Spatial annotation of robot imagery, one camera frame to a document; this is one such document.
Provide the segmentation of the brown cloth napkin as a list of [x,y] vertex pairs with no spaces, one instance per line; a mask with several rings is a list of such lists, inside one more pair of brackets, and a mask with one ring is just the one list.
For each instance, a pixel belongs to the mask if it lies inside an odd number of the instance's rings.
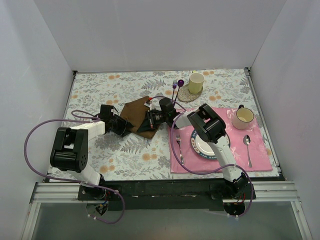
[[145,119],[146,111],[149,110],[149,108],[145,106],[145,102],[148,101],[149,98],[149,96],[144,96],[137,100],[127,102],[120,113],[120,117],[133,125],[133,127],[128,129],[131,133],[151,140],[156,134],[156,130],[138,132],[138,128]]

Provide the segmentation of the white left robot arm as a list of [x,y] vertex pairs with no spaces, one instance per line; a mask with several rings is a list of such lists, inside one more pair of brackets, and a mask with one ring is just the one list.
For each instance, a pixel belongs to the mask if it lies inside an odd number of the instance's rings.
[[109,132],[121,137],[128,135],[134,126],[117,113],[114,106],[103,104],[100,113],[83,117],[88,123],[59,127],[55,135],[50,165],[84,183],[95,200],[103,199],[107,191],[104,177],[89,164],[89,141]]

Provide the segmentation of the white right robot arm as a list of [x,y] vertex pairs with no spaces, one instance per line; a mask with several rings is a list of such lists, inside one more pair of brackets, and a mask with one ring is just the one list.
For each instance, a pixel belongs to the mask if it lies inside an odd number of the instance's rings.
[[[178,112],[175,108],[177,102],[165,96],[159,96],[159,105],[161,110],[155,110],[152,107],[152,100],[156,97],[148,97],[143,102],[147,107],[146,123],[150,129],[155,129],[156,126],[167,123],[170,130],[170,145],[173,155],[178,164],[189,173],[194,175],[207,175],[222,170],[225,181],[227,195],[232,199],[237,199],[245,192],[245,188],[250,186],[250,200],[254,197],[254,187],[247,172],[237,165],[233,153],[230,150],[227,141],[226,124],[224,120],[208,105],[202,104],[196,110],[187,111],[183,108],[183,112]],[[174,130],[179,130],[184,127],[192,126],[198,136],[206,142],[215,153],[215,156],[220,165],[219,168],[209,172],[195,172],[188,169],[180,157],[177,156],[174,143]]]

